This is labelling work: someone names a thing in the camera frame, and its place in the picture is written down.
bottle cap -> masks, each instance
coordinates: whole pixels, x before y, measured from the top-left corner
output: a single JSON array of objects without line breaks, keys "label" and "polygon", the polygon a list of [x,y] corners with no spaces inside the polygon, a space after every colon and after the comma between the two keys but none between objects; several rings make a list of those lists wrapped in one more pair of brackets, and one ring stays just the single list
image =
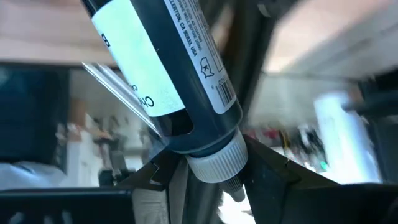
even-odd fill
[{"label": "bottle cap", "polygon": [[186,156],[195,176],[206,183],[226,181],[243,169],[248,161],[248,151],[240,130],[220,151],[206,157]]}]

